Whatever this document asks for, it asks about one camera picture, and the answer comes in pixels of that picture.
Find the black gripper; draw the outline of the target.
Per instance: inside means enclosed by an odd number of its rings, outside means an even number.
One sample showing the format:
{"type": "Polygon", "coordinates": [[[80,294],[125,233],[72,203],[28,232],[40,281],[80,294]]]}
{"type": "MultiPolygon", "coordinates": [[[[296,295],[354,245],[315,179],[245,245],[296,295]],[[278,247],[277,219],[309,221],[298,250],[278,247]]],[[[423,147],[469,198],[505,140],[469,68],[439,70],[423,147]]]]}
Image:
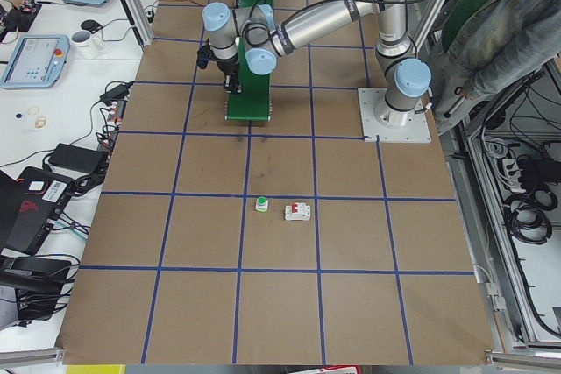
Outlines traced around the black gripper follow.
{"type": "Polygon", "coordinates": [[[224,74],[224,89],[228,93],[241,94],[243,88],[238,80],[239,58],[217,59],[217,66],[224,74]]]}

